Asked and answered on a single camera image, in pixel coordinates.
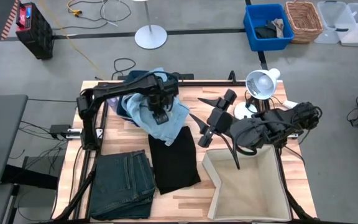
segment white lamp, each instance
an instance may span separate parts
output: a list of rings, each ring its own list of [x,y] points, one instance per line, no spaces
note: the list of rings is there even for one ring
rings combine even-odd
[[[268,70],[256,70],[248,74],[246,78],[246,87],[251,97],[247,102],[241,102],[234,108],[234,117],[243,119],[245,116],[250,118],[257,111],[254,104],[259,104],[259,100],[267,100],[273,96],[277,88],[277,79],[280,77],[280,71],[276,68]]]
[[[149,15],[149,7],[147,6],[147,0],[133,0],[143,1],[146,9],[147,26],[140,28],[135,34],[135,41],[139,47],[144,49],[156,49],[161,47],[165,41],[167,41],[167,31],[164,28],[152,25]]]

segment blue bin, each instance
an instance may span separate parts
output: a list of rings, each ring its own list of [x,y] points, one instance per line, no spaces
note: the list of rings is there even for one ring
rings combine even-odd
[[[263,27],[266,21],[283,19],[284,38],[259,39],[256,37],[255,27]],[[293,39],[294,35],[284,8],[280,4],[260,4],[246,6],[244,27],[252,51],[283,50]]]

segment wooden tabletop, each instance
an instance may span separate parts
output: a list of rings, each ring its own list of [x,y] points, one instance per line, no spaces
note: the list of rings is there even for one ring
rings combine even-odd
[[[227,80],[208,80],[208,82],[226,82]],[[91,88],[98,84],[98,81],[84,81],[82,88]],[[207,99],[216,99],[218,97],[223,97],[226,90],[230,88],[237,93],[237,99],[234,105],[244,101],[244,92],[245,87],[238,86],[219,86],[219,87],[201,87],[201,86],[189,86],[189,87],[180,87],[178,98],[180,101],[187,105],[190,108],[190,113],[193,113],[203,121],[206,121],[208,116],[211,113],[213,107],[208,106],[197,100],[198,97],[207,98]],[[277,90],[274,94],[281,102],[287,100],[285,94],[284,84],[282,82],[277,83]],[[273,98],[274,106],[276,108],[285,108]],[[99,111],[99,118],[101,116],[102,108]],[[234,106],[230,106],[227,110],[232,113]],[[189,126],[191,133],[194,137],[194,142],[196,144],[196,155],[197,155],[197,168],[198,173],[201,178],[201,183],[198,183],[192,187],[176,190],[168,194],[160,195],[158,190],[156,190],[155,197],[152,204],[151,216],[146,220],[136,220],[139,222],[203,222],[210,221],[207,218],[209,205],[213,193],[215,191],[212,181],[209,179],[208,174],[206,173],[204,167],[201,164],[201,161],[204,158],[204,154],[208,149],[221,149],[226,148],[223,140],[217,136],[213,138],[213,141],[208,149],[199,147],[197,145],[198,140],[201,137],[199,134],[200,129],[197,124],[190,118],[187,117],[185,125]],[[82,120],[78,116],[77,111],[75,112],[74,128],[82,128]],[[140,149],[146,150],[147,157],[150,157],[149,142],[147,138],[147,133],[142,129],[137,128],[128,121],[124,121],[118,117],[115,112],[109,108],[108,119],[106,122],[106,128],[104,130],[104,139],[102,145],[101,153],[106,154],[115,154],[122,152],[131,152],[138,151]],[[63,209],[68,205],[70,197],[71,182],[73,176],[73,166],[76,153],[78,148],[81,146],[80,140],[72,140],[68,143],[65,160],[63,163],[62,173],[60,176],[59,186],[58,186],[58,197],[57,197],[57,207],[53,214],[53,217],[57,217]],[[300,153],[300,148],[297,140],[288,140],[287,146],[294,151]],[[78,188],[78,183],[80,181],[81,168],[83,165],[84,150],[80,151],[78,160],[75,167],[75,179],[72,196]],[[94,154],[91,155],[89,162],[89,169],[93,164]],[[311,216],[316,216],[314,209],[313,199],[311,197],[310,188],[308,179],[306,176],[305,168],[303,163],[299,158],[292,155],[287,150],[283,150],[282,161],[285,172],[285,177],[287,179],[287,185],[289,191],[295,197],[297,202],[303,207],[303,209],[309,213]],[[85,217],[86,203],[88,201],[88,190],[85,192],[80,210],[80,218]]]

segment gray floor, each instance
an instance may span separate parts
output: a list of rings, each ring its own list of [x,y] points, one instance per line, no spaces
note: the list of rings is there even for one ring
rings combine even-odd
[[[137,30],[144,24],[143,5],[126,2],[131,6],[132,15],[119,23],[117,29],[113,26],[100,30],[70,29],[69,33]],[[63,26],[92,25],[80,23],[67,14],[60,1],[46,3],[53,6],[53,13]],[[113,3],[109,3],[109,7],[114,7]],[[150,13],[154,14],[155,23],[166,29],[241,27],[244,6],[240,0],[153,0]],[[98,7],[94,8],[89,6],[84,11],[96,17]],[[227,78],[231,70],[239,78],[245,78],[250,71],[260,68],[257,54],[250,51],[245,34],[174,35],[157,50],[139,48],[132,37],[74,42],[101,70],[110,74],[112,61],[119,57],[134,59],[136,69],[164,67],[170,72],[194,73],[199,79]],[[358,223],[358,128],[352,128],[346,121],[346,114],[355,107],[358,95],[358,48],[339,44],[290,45],[283,51],[265,55],[269,68],[282,72],[290,100],[310,101],[324,112],[318,127],[301,146],[318,216],[322,220]],[[19,42],[0,42],[0,94],[25,93],[31,98],[74,100],[81,82],[94,76],[109,78],[90,66],[67,40],[56,41],[54,58],[44,62],[36,60]],[[23,120],[41,126],[70,124],[74,111],[75,105],[70,103],[30,101]],[[20,154],[23,149],[26,156],[37,156],[54,144],[19,133],[11,156]],[[19,166],[22,158],[9,163]],[[47,171],[48,164],[40,164],[37,169]],[[40,195],[38,193],[29,194],[21,205],[23,214],[35,220],[47,219],[53,192],[45,193],[48,196],[43,198],[34,197]],[[26,221],[18,215],[16,223]]]

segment cardboard box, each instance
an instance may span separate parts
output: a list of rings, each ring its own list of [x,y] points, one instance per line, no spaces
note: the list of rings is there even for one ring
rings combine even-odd
[[[291,220],[274,147],[266,145],[254,156],[237,155],[240,170],[228,149],[211,149],[204,156],[204,168],[216,187],[208,218],[247,222]]]

